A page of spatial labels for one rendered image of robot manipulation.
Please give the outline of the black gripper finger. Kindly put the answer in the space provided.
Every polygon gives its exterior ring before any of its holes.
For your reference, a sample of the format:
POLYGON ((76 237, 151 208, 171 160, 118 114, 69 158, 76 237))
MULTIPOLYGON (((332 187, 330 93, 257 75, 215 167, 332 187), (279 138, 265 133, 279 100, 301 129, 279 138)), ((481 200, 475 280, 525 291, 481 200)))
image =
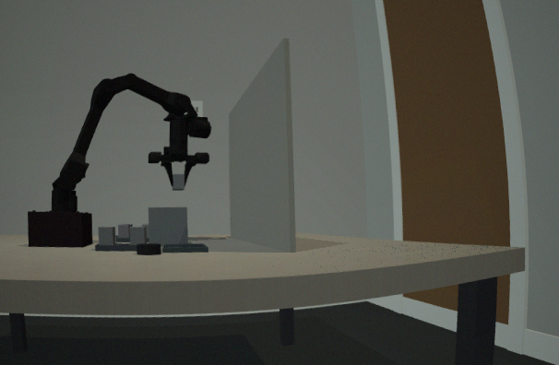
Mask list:
POLYGON ((189 171, 191 170, 192 166, 195 166, 195 165, 196 165, 196 162, 191 162, 191 163, 186 163, 185 164, 185 171, 184 171, 185 182, 186 182, 189 171))
POLYGON ((161 166, 164 167, 168 173, 171 185, 173 186, 173 176, 172 176, 172 163, 171 162, 162 162, 161 166))

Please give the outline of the grey flat panel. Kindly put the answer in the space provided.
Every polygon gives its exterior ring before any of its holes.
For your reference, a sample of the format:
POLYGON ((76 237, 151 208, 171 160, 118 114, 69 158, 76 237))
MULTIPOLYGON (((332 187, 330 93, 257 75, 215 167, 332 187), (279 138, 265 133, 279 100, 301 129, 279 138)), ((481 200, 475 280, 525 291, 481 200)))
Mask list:
POLYGON ((229 139, 231 238, 296 253, 289 39, 232 109, 229 139))

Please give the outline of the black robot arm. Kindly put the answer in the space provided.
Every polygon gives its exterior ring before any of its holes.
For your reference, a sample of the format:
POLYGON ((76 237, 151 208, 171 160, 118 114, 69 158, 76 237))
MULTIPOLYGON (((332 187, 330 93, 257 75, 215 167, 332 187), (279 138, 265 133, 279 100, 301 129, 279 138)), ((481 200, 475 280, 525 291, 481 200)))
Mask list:
POLYGON ((77 183, 85 178, 89 166, 86 163, 86 153, 91 139, 103 110, 115 94, 126 89, 159 103, 169 113, 163 120, 170 122, 170 135, 181 134, 209 138, 211 125, 208 117, 198 117, 187 95, 166 91, 132 73, 113 79, 105 78, 93 90, 89 113, 81 128, 77 143, 62 168, 59 178, 53 182, 52 210, 49 212, 77 212, 77 196, 74 190, 77 183), (188 114, 184 115, 185 112, 188 114))

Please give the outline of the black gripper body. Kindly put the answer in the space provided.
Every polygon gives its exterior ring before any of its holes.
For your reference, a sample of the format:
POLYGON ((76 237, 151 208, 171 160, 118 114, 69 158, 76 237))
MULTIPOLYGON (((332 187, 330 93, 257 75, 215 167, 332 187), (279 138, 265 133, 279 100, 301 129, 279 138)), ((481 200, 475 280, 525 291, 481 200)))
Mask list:
POLYGON ((161 152, 150 152, 149 163, 186 161, 187 163, 208 163, 208 153, 196 153, 188 156, 188 135, 170 135, 169 155, 162 155, 161 152))

